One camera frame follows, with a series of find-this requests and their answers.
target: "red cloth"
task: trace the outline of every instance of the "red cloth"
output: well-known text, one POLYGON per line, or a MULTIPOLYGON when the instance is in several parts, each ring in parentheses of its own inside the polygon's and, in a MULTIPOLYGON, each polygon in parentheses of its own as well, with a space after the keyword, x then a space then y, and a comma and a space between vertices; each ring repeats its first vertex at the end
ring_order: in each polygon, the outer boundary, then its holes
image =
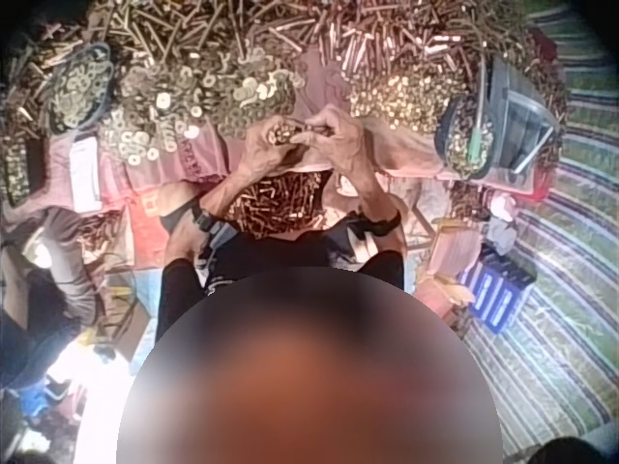
POLYGON ((163 254, 168 235, 159 217, 148 217, 139 199, 129 204, 133 232, 133 267, 150 269, 163 267, 163 254))

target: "wristwatch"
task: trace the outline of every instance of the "wristwatch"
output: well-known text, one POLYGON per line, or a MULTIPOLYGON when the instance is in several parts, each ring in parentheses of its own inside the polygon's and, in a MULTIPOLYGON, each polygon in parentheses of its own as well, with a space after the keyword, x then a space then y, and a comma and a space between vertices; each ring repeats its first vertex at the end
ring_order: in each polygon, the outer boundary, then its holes
POLYGON ((193 223, 197 225, 202 232, 208 233, 211 236, 217 234, 223 227, 223 222, 216 217, 212 217, 200 208, 200 204, 198 202, 193 203, 192 214, 193 223))
POLYGON ((402 224, 402 216, 399 210, 393 219, 379 220, 377 222, 369 220, 363 212, 355 213, 355 216, 358 220, 350 225, 352 226, 352 231, 359 238, 362 238, 366 232, 369 232, 374 237, 385 237, 402 224))

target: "watch strap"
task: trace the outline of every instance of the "watch strap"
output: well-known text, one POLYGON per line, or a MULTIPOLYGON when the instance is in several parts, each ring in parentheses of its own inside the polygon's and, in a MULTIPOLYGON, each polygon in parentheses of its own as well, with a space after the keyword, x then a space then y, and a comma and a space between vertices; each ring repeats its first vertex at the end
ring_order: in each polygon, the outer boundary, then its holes
POLYGON ((363 213, 356 214, 358 220, 350 224, 352 231, 359 239, 363 239, 366 232, 374 237, 385 237, 393 232, 402 223, 401 214, 398 212, 394 218, 389 220, 371 221, 363 213))

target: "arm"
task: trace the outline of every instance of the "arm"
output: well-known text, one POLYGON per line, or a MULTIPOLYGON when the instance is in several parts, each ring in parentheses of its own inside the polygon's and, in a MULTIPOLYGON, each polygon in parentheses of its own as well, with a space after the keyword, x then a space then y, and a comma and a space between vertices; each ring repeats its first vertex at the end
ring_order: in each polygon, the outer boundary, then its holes
MULTIPOLYGON (((200 208, 215 218, 222 218, 237 196, 252 184, 278 167, 290 150, 290 145, 274 146, 267 141, 267 133, 284 119, 274 116, 251 126, 247 131, 245 152, 236 171, 200 199, 200 208)), ((165 265, 176 259, 190 262, 208 245, 208 234, 193 224, 192 213, 187 212, 170 236, 165 250, 165 265)))
MULTIPOLYGON (((273 125, 282 121, 281 117, 273 117, 248 129, 246 150, 238 169, 200 199, 202 210, 212 217, 222 218, 244 189, 281 163, 290 147, 274 147, 267 142, 266 134, 273 125)), ((157 340, 204 298, 193 261, 209 240, 209 234, 202 232, 193 223, 192 211, 183 215, 170 235, 164 256, 157 340)))
MULTIPOLYGON (((307 123, 311 126, 326 126, 333 135, 324 136, 307 131, 293 136, 291 141, 309 145, 331 161, 337 172, 345 176, 357 190, 361 210, 370 221, 393 219, 398 208, 376 180, 361 123, 331 105, 309 118, 307 123)), ((374 241, 379 251, 393 250, 401 255, 406 251, 401 225, 385 237, 374 237, 374 241)))

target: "fingers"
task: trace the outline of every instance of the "fingers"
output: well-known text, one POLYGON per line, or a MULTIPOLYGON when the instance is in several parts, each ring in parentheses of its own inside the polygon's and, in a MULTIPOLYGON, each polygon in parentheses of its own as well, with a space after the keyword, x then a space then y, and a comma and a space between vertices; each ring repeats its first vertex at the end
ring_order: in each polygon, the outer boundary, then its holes
POLYGON ((333 130, 339 128, 341 110, 332 104, 326 105, 318 114, 314 114, 306 120, 310 126, 327 126, 333 130))
POLYGON ((312 131, 297 133, 290 137, 291 143, 308 145, 313 148, 320 148, 321 146, 324 146, 328 140, 328 137, 312 131))

